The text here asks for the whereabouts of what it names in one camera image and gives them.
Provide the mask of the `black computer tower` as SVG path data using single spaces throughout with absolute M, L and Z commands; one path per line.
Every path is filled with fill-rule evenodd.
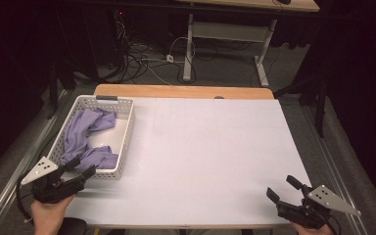
M 84 8 L 85 25 L 98 66 L 117 67 L 121 55 L 117 46 L 113 11 L 105 8 Z

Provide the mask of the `person's left hand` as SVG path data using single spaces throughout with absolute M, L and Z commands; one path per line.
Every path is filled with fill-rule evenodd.
M 57 204 L 42 204 L 34 201 L 30 205 L 34 235 L 57 235 L 64 221 L 68 205 L 74 199 L 71 195 Z

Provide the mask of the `light wooden desk top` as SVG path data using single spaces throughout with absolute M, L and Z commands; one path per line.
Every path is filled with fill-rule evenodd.
M 252 7 L 273 10 L 298 11 L 316 13 L 320 10 L 314 0 L 291 0 L 289 5 L 276 0 L 177 0 L 180 2 L 214 4 L 235 7 Z

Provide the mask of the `silver metal rail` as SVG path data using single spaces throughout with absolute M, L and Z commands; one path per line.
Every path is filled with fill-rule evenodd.
M 15 142 L 0 159 L 0 235 L 31 235 L 33 228 L 24 222 L 23 215 L 16 206 L 17 180 L 25 172 L 46 143 L 55 133 L 56 124 L 65 106 L 71 99 L 72 92 L 63 90 L 57 96 L 59 108 L 49 117 L 49 95 L 45 93 L 44 107 L 26 126 Z
M 315 127 L 315 120 L 311 114 L 310 108 L 302 107 L 302 112 L 304 114 L 305 120 L 310 123 L 311 132 L 315 135 L 316 142 L 321 149 L 324 162 L 326 164 L 328 177 L 335 189 L 335 192 L 340 196 L 344 201 L 349 203 L 354 208 L 357 207 L 357 204 L 353 200 L 353 197 L 350 194 L 350 191 L 347 185 L 344 182 L 344 179 L 339 172 L 337 165 L 335 164 L 331 152 L 325 142 L 324 138 L 321 138 L 318 134 L 318 131 Z M 347 220 L 352 229 L 354 235 L 369 235 L 366 231 L 366 228 L 363 224 L 362 218 L 360 215 L 347 214 Z

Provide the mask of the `person's right hand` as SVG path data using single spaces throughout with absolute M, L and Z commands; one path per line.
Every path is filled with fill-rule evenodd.
M 299 235 L 334 235 L 333 231 L 327 225 L 323 225 L 319 229 L 311 229 L 292 222 L 291 226 L 298 232 Z

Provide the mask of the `black chair seat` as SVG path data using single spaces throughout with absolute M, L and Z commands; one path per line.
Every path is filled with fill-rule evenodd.
M 87 223 L 83 219 L 66 217 L 58 231 L 58 235 L 85 235 Z

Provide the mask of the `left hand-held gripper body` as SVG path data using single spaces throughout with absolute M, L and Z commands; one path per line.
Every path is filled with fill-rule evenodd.
M 22 177 L 21 185 L 31 183 L 31 194 L 42 204 L 55 204 L 84 189 L 86 180 L 78 176 L 63 180 L 62 164 L 55 164 L 49 158 L 42 157 L 26 176 Z

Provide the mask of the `white table cover sheet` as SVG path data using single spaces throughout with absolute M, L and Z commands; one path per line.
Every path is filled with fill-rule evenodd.
M 68 214 L 96 227 L 281 225 L 273 189 L 308 176 L 276 100 L 138 98 L 121 178 L 92 179 Z

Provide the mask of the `white perforated plastic basket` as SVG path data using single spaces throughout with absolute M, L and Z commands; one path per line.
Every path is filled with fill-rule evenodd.
M 126 160 L 126 152 L 128 149 L 128 143 L 130 140 L 133 122 L 133 100 L 122 99 L 120 97 L 102 97 L 91 95 L 78 96 L 66 117 L 66 120 L 61 127 L 55 142 L 47 155 L 53 163 L 56 165 L 62 165 L 61 157 L 64 154 L 64 132 L 70 122 L 72 116 L 78 110 L 96 110 L 102 109 L 116 114 L 116 126 L 92 133 L 88 137 L 88 142 L 92 147 L 110 146 L 115 154 L 118 154 L 118 160 L 116 167 L 113 169 L 97 169 L 93 178 L 106 178 L 106 179 L 120 179 L 122 167 Z M 83 169 L 75 168 L 72 171 L 67 171 L 69 177 L 79 175 L 79 172 Z

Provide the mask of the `black metal stand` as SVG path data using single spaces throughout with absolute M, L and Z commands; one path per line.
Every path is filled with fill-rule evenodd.
M 52 118 L 58 110 L 58 82 L 61 82 L 67 90 L 75 88 L 72 67 L 66 60 L 54 61 L 49 67 L 48 119 Z

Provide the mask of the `white metal desk frame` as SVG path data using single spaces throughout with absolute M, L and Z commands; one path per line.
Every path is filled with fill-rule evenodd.
M 208 23 L 196 21 L 194 15 L 188 18 L 186 54 L 184 58 L 183 80 L 191 81 L 194 58 L 194 38 L 234 40 L 242 42 L 255 42 L 261 45 L 259 54 L 254 57 L 257 68 L 259 84 L 262 87 L 269 85 L 267 72 L 263 66 L 263 60 L 269 48 L 277 20 L 271 20 L 268 26 L 239 25 L 232 23 Z

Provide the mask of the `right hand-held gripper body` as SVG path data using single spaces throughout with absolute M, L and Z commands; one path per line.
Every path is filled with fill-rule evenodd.
M 347 203 L 325 185 L 316 188 L 307 185 L 296 186 L 303 193 L 302 204 L 295 206 L 280 200 L 275 195 L 277 215 L 300 226 L 310 229 L 319 229 L 331 217 L 331 211 L 361 216 L 361 211 Z

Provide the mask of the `purple garment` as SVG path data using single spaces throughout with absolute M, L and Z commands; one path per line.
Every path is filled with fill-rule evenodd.
M 64 154 L 62 164 L 79 159 L 77 169 L 87 169 L 95 166 L 97 169 L 113 169 L 118 161 L 110 146 L 92 147 L 88 137 L 98 131 L 111 129 L 116 126 L 116 114 L 102 109 L 78 110 L 70 119 L 64 136 Z

